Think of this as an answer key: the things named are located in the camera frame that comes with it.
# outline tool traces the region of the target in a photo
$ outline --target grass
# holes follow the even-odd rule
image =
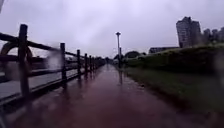
[[[224,112],[224,86],[214,76],[140,68],[125,68],[124,72],[179,106],[198,112]]]

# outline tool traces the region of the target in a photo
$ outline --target fence rail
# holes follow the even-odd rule
[[[87,55],[85,53],[84,56],[81,56],[81,51],[78,49],[76,53],[71,53],[65,51],[65,43],[60,44],[59,48],[53,48],[47,45],[38,44],[32,41],[27,40],[27,31],[28,26],[25,24],[22,24],[20,26],[19,30],[19,36],[14,37],[11,35],[0,33],[0,40],[2,41],[8,41],[10,43],[9,45],[13,45],[13,47],[18,47],[18,56],[16,55],[8,55],[8,54],[2,54],[5,53],[5,51],[1,51],[0,54],[0,62],[1,66],[3,67],[3,70],[5,72],[5,76],[1,77],[4,80],[0,80],[1,82],[8,82],[10,81],[9,78],[7,78],[7,63],[14,61],[17,62],[19,65],[19,81],[20,81],[20,89],[21,89],[21,95],[12,95],[8,98],[2,98],[0,99],[0,104],[3,106],[3,108],[7,112],[11,112],[15,108],[12,106],[21,106],[24,105],[30,100],[32,100],[35,97],[38,97],[39,95],[45,94],[46,92],[49,92],[52,89],[63,87],[64,89],[67,89],[67,81],[73,79],[73,78],[81,78],[81,75],[87,74],[88,72],[91,72],[92,70],[98,68],[102,65],[100,61],[102,60],[96,60],[92,56]],[[33,63],[44,63],[47,58],[40,58],[40,57],[32,57],[29,55],[29,47],[38,48],[42,50],[47,51],[57,51],[61,56],[61,67],[59,69],[50,70],[50,69],[42,69],[42,70],[30,70],[28,68],[29,65],[33,65]],[[76,58],[76,60],[66,60],[65,55],[70,55]],[[76,74],[73,74],[71,76],[67,77],[66,71],[69,70],[77,70]],[[46,75],[46,74],[52,74],[52,73],[58,73],[61,72],[61,79],[53,81],[51,83],[46,83],[44,85],[38,86],[38,88],[30,88],[28,78],[29,77],[35,77],[40,75]]]

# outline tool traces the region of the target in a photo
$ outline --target tall building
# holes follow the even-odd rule
[[[212,38],[213,38],[213,41],[216,41],[216,42],[219,40],[219,31],[217,29],[212,30]]]
[[[203,32],[203,42],[205,42],[206,44],[209,44],[209,40],[211,38],[211,30],[210,29],[206,29]]]
[[[3,6],[4,0],[0,0],[0,13],[2,11],[2,6]]]
[[[181,48],[192,47],[202,43],[201,28],[198,21],[184,17],[176,24],[179,45]]]
[[[224,27],[219,31],[219,41],[224,42]]]

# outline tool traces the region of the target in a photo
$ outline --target gray sky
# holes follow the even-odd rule
[[[219,29],[224,26],[223,5],[223,0],[5,0],[0,32],[16,36],[26,23],[29,40],[51,46],[65,42],[67,51],[80,48],[113,57],[117,31],[123,52],[177,46],[177,20],[191,16],[202,29]]]

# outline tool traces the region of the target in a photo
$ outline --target fence post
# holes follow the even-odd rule
[[[95,69],[98,68],[98,59],[95,59]]]
[[[20,87],[22,96],[25,102],[30,100],[30,90],[28,82],[28,69],[26,66],[26,54],[27,54],[27,29],[28,26],[25,24],[20,25],[19,30],[19,47],[18,47],[18,58],[19,58],[19,72],[20,72]]]
[[[61,49],[61,77],[62,87],[67,89],[67,76],[66,76],[66,65],[65,65],[65,43],[60,43]]]
[[[93,70],[95,70],[95,58],[93,57]]]
[[[92,57],[89,56],[89,70],[92,71]]]
[[[88,60],[87,60],[87,53],[85,54],[85,74],[88,73]]]
[[[81,78],[81,61],[80,61],[80,50],[77,50],[77,73],[78,78]]]

